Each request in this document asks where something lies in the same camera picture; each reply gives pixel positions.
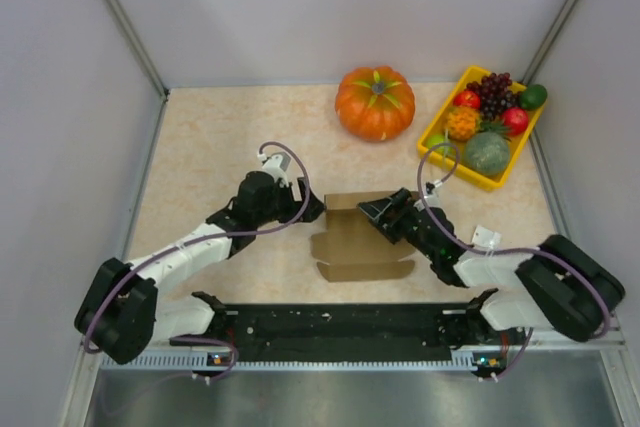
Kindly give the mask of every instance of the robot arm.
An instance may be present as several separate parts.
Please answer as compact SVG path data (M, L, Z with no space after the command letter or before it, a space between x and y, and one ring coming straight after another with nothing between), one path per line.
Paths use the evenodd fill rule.
M236 255L255 240L255 231L261 226L274 221L282 224L294 218L305 199L294 199L286 175L290 161L285 152L264 158L262 169L247 174L237 195L224 208L178 241L129 263L115 258L107 260L98 269L76 315L76 329L86 334L116 284L142 266L144 269L107 306L91 342L124 364L152 341L204 332L214 317L215 298L194 294L192 298L161 307L158 299L204 267ZM297 182L304 196L304 180L299 178ZM310 191L308 205L298 222L313 222L323 211L323 203Z
M434 186L427 187L427 205L447 231L454 234ZM431 269L445 284L492 287L469 304L467 320L473 330L482 332L483 323L496 331L546 327L577 342L586 342L603 321L593 295L553 261L534 253L494 256L490 251L486 255L468 252L443 234L422 201L407 189L358 207L390 242L406 239L428 257ZM624 298L622 284L566 237L552 235L538 248L579 272L600 295L609 312Z

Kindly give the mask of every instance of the open cardboard box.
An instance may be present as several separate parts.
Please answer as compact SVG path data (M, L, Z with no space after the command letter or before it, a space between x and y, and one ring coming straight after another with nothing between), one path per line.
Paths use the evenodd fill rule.
M391 195L392 191L328 194L326 232L311 236L311 255L329 282L391 280L407 277L415 267L403 260L415 252L405 240L391 244L358 210L359 202Z

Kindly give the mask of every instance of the yellow crate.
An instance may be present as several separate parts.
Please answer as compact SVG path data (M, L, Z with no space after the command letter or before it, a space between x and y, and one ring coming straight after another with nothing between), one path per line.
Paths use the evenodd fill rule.
M429 127L427 127L427 130L425 130L422 136L420 137L420 140L418 141L417 146L418 146L418 152L420 153L421 157L427 153L427 150L428 150L426 147L427 139L433 134L444 134L443 124L445 121L445 114L449 109L449 107L453 105L453 98L456 95L458 95L460 92L465 90L469 82L473 82L473 81L480 82L483 76L489 75L490 73L491 72L489 72L488 70L478 67L477 65L471 65L467 69L467 71L458 81L458 85L456 85L456 88L453 89L453 91L451 91L451 94L449 94L449 97L447 98L445 103L442 105L442 107L440 108L440 110L438 111L434 119L431 121L431 124L429 124ZM511 84L510 89L513 92L521 92L525 90L526 87L517 82L513 82L513 84ZM533 131L533 127L536 125L536 122L538 122L538 119L540 118L540 114L542 114L542 111L544 110L545 107L546 107L546 102L536 110L532 112L527 112L529 116L529 126L527 127L527 130L525 130L520 135L511 137L511 142L509 142L509 150L511 151L511 160L509 161L509 165L507 166L504 172L498 175L487 177L485 175L479 174L471 170L468 167L465 167L464 165L459 165L458 168L456 169L455 175L489 192L502 187L504 183L507 181L507 178L511 173L511 169L513 169L513 166L518 160L518 157L520 156L520 152L522 152L524 145L527 143L527 139L529 138L529 135L531 135L531 132ZM462 154L464 149L464 142L453 141L453 143L458 146L458 148L460 149L460 153ZM431 155L429 155L429 162L431 162L432 164L441 166L443 168L446 168L447 170L453 167L453 160L448 157L443 159L442 155L439 154L438 152L432 152Z

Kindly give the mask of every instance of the green fruit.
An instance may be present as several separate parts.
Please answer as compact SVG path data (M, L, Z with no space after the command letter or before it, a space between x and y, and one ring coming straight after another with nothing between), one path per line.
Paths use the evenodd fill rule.
M535 110L547 100L547 89L540 84L533 84L520 94L520 107L524 110Z
M442 134L433 134L427 139L427 149L430 149L434 145L441 144L443 142L449 142L444 135ZM450 150L448 147L439 147L434 152L439 153L440 155L447 155L447 151Z
M462 155L466 166L486 176L504 172L510 159L507 141L494 132L481 132L471 137Z

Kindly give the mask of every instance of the white wall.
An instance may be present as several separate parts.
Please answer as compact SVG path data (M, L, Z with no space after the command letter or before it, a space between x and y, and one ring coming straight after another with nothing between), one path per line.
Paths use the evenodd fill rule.
M564 0L121 0L171 86L524 73Z
M56 425L159 98L102 0L0 0L0 425Z
M626 286L619 314L640 360L640 0L584 0L537 81L539 134L570 230Z

